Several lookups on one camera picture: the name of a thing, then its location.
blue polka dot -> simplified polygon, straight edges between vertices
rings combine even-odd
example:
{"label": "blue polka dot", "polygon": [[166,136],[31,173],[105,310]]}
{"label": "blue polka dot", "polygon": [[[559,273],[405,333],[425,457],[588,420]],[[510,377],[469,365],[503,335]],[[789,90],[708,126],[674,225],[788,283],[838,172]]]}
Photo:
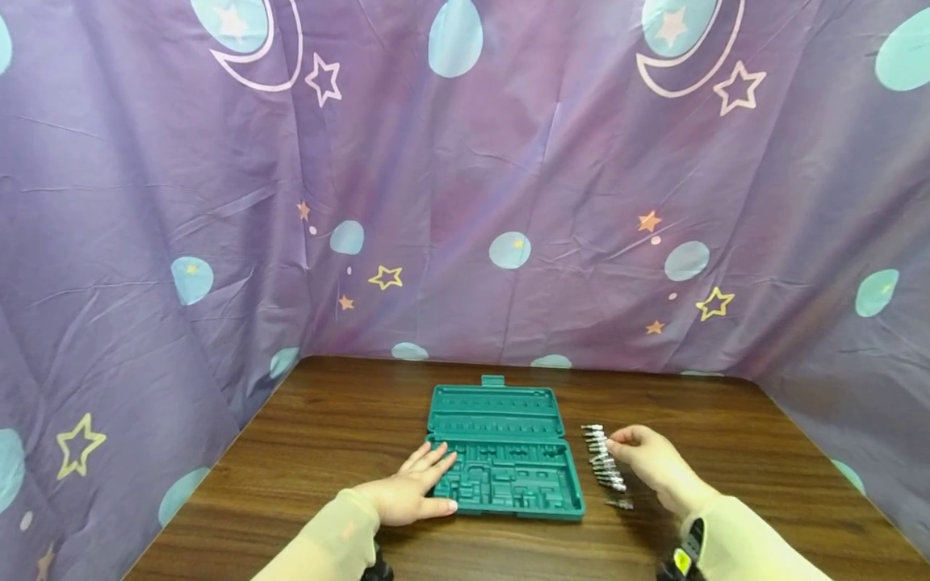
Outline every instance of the blue polka dot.
{"label": "blue polka dot", "polygon": [[874,317],[882,312],[895,295],[900,272],[895,269],[873,272],[859,285],[856,293],[856,313],[860,317]]}
{"label": "blue polka dot", "polygon": [[416,343],[398,343],[391,348],[391,355],[394,359],[407,361],[423,361],[430,358],[430,354]]}
{"label": "blue polka dot", "polygon": [[26,475],[26,454],[20,435],[13,429],[0,429],[0,514],[13,504]]}
{"label": "blue polka dot", "polygon": [[290,371],[294,367],[294,364],[297,363],[298,355],[300,355],[300,349],[297,347],[287,347],[275,353],[272,357],[271,370],[269,371],[271,378],[277,379]]}
{"label": "blue polka dot", "polygon": [[858,490],[860,494],[863,494],[863,495],[866,494],[865,484],[862,483],[862,479],[859,478],[859,475],[856,474],[855,470],[849,468],[848,466],[846,466],[843,462],[840,462],[839,460],[831,460],[830,462],[833,463],[833,466],[835,466],[836,469],[838,469],[840,472],[843,473],[846,479],[850,481],[853,484],[853,486],[856,487],[856,490]]}
{"label": "blue polka dot", "polygon": [[665,275],[676,283],[701,274],[711,260],[710,249],[702,242],[686,242],[669,253],[665,259]]}
{"label": "blue polka dot", "polygon": [[6,21],[0,16],[0,74],[7,71],[12,60],[13,38],[9,35]]}
{"label": "blue polka dot", "polygon": [[192,305],[213,288],[213,269],[198,257],[180,257],[171,263],[178,297],[182,305]]}
{"label": "blue polka dot", "polygon": [[191,6],[206,31],[233,52],[255,52],[268,38],[261,0],[191,0]]}
{"label": "blue polka dot", "polygon": [[534,360],[530,367],[556,367],[559,369],[571,369],[572,362],[564,355],[546,355]]}
{"label": "blue polka dot", "polygon": [[463,75],[478,62],[484,43],[481,16],[472,1],[449,0],[430,28],[430,68],[446,78]]}
{"label": "blue polka dot", "polygon": [[206,478],[209,468],[198,468],[193,472],[188,472],[178,478],[178,481],[171,484],[171,488],[162,497],[162,504],[158,507],[158,521],[162,526],[167,526],[174,515],[178,514],[180,508],[191,497],[194,489],[200,485],[200,482]]}
{"label": "blue polka dot", "polygon": [[520,232],[505,232],[494,239],[488,255],[502,269],[519,269],[533,251],[529,238]]}
{"label": "blue polka dot", "polygon": [[888,34],[875,59],[875,75],[893,91],[910,91],[930,83],[930,8]]}
{"label": "blue polka dot", "polygon": [[646,0],[643,36],[661,57],[680,57],[694,48],[711,24],[718,0]]}
{"label": "blue polka dot", "polygon": [[342,222],[329,237],[329,247],[340,254],[356,255],[362,251],[364,243],[365,229],[355,220]]}

sleeve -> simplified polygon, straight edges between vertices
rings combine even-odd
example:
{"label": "sleeve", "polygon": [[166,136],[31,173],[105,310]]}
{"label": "sleeve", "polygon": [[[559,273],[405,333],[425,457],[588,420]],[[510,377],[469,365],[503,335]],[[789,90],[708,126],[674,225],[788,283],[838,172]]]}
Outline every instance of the sleeve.
{"label": "sleeve", "polygon": [[378,512],[343,490],[252,581],[358,581],[375,564]]}
{"label": "sleeve", "polygon": [[696,519],[704,520],[697,568],[707,581],[830,581],[785,542],[762,517],[732,496],[717,496],[682,523],[685,538]]}

purple fabric backdrop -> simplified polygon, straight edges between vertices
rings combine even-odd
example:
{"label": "purple fabric backdrop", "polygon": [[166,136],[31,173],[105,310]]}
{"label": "purple fabric backdrop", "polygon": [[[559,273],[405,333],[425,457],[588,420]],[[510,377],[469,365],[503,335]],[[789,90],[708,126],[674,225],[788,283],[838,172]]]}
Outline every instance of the purple fabric backdrop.
{"label": "purple fabric backdrop", "polygon": [[263,2],[0,0],[0,577],[316,353],[749,377],[930,554],[925,0]]}

hand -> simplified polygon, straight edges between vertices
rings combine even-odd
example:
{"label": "hand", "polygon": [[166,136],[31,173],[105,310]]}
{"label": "hand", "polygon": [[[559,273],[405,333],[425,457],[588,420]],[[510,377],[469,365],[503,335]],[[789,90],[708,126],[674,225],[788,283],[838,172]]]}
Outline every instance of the hand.
{"label": "hand", "polygon": [[445,442],[435,450],[426,442],[396,474],[360,484],[355,491],[371,501],[385,526],[404,526],[424,519],[447,517],[458,510],[455,500],[424,497],[456,463],[455,452],[443,457],[446,450]]}
{"label": "hand", "polygon": [[719,495],[688,466],[669,440],[646,426],[628,426],[610,435],[607,450],[629,464],[658,495],[658,501],[679,518],[700,510]]}

wooden table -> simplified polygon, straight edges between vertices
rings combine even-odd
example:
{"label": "wooden table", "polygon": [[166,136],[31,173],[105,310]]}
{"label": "wooden table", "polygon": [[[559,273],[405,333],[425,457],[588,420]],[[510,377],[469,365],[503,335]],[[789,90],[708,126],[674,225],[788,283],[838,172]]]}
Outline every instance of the wooden table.
{"label": "wooden table", "polygon": [[339,489],[397,470],[422,442],[434,385],[480,384],[482,374],[555,389],[588,513],[574,524],[457,517],[383,530],[398,581],[653,581],[675,540],[673,523],[638,482],[633,512],[602,504],[578,429],[593,421],[664,433],[707,481],[742,498],[837,581],[930,578],[920,555],[751,383],[313,358],[274,393],[127,579],[249,579]]}

